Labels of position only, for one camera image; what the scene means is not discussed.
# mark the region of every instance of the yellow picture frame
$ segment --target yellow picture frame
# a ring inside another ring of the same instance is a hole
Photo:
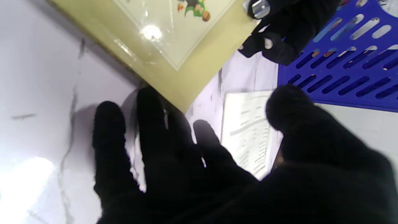
[[[176,70],[113,0],[48,1],[183,112],[258,24],[234,1]]]

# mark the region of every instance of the white paper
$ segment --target white paper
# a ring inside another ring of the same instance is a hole
[[[221,144],[236,163],[262,179],[271,170],[271,139],[277,136],[265,116],[272,91],[228,93],[225,97]]]

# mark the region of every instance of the marble surface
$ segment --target marble surface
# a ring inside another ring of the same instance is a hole
[[[90,145],[100,102],[122,107],[132,171],[140,182],[144,178],[132,115],[139,78],[44,0],[2,1],[0,16],[0,223],[95,223],[101,210]],[[220,137],[225,93],[269,90],[276,83],[276,64],[236,52],[187,117],[207,120]],[[396,114],[325,108],[398,161]]]

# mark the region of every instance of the black gloved hand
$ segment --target black gloved hand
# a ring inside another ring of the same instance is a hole
[[[168,111],[166,127],[154,89],[139,91],[137,110],[146,193],[139,190],[130,173],[124,149],[125,121],[119,107],[104,102],[97,108],[94,189],[103,208],[98,223],[187,223],[193,221],[192,213],[218,206],[217,198],[223,193],[231,196],[231,191],[239,193],[258,183],[238,167],[207,122],[194,123],[197,144],[188,121],[177,109]]]
[[[251,57],[262,51],[269,60],[289,65],[333,17],[340,1],[251,0],[249,16],[264,17],[239,49],[240,53]]]

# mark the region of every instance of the bright light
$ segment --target bright light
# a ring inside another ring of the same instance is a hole
[[[53,171],[50,161],[36,157],[0,177],[0,223],[22,223]]]
[[[147,25],[141,30],[141,33],[148,40],[158,41],[162,37],[162,32],[157,26]]]

